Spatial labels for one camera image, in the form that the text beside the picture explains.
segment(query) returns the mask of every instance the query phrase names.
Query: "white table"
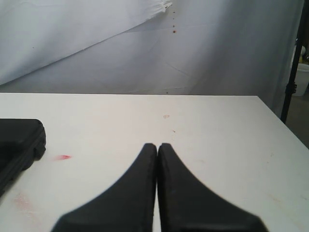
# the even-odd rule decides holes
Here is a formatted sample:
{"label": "white table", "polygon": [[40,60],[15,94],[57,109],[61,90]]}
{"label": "white table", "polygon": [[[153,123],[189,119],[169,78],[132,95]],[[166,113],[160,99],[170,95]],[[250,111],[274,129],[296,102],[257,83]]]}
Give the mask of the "white table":
{"label": "white table", "polygon": [[309,231],[309,151],[257,97],[0,94],[0,117],[37,118],[47,134],[43,158],[0,199],[1,232],[49,232],[147,142],[171,143],[198,179],[270,232]]}

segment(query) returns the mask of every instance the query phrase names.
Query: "black stand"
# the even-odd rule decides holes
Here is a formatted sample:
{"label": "black stand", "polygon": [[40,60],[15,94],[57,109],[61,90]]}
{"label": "black stand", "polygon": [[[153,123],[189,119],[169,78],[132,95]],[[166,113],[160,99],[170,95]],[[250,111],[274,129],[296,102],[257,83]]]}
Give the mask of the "black stand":
{"label": "black stand", "polygon": [[290,79],[289,79],[289,83],[286,86],[285,99],[284,99],[283,108],[282,108],[282,112],[281,112],[281,121],[283,123],[286,122],[286,118],[288,116],[288,111],[289,111],[289,107],[290,107],[290,103],[291,103],[292,94],[296,93],[296,87],[297,86],[295,84],[295,77],[296,77],[299,57],[300,57],[300,53],[301,53],[301,48],[302,48],[302,44],[303,44],[303,40],[304,40],[304,36],[305,36],[305,29],[306,29],[308,15],[309,15],[309,0],[305,0],[303,12],[301,14],[298,32],[297,32],[296,49],[295,49]]}

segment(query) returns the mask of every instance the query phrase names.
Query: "white wall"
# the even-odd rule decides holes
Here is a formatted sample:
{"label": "white wall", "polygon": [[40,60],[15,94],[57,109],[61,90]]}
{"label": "white wall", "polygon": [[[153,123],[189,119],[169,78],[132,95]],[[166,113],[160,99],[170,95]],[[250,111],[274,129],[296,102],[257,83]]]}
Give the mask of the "white wall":
{"label": "white wall", "polygon": [[167,13],[0,91],[258,95],[279,111],[302,4],[174,0]]}

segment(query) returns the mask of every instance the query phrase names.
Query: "black case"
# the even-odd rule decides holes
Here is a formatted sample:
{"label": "black case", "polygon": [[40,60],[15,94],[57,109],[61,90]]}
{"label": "black case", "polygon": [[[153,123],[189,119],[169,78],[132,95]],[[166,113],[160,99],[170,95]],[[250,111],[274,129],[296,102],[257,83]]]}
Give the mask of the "black case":
{"label": "black case", "polygon": [[44,154],[46,134],[37,119],[0,119],[0,197],[10,180]]}

